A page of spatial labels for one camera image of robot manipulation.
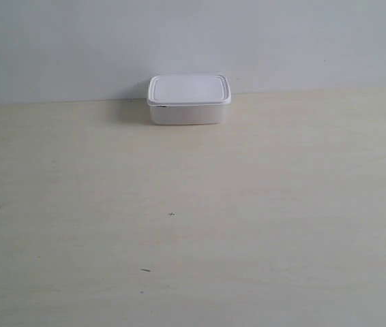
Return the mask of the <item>white lidded plastic container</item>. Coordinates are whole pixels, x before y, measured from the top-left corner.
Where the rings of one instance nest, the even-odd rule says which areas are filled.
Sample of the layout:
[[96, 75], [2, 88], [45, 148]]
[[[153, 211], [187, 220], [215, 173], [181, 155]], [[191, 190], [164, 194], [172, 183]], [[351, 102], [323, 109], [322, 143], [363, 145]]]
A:
[[220, 124], [231, 101], [228, 80], [219, 74], [154, 76], [147, 90], [147, 105], [156, 125]]

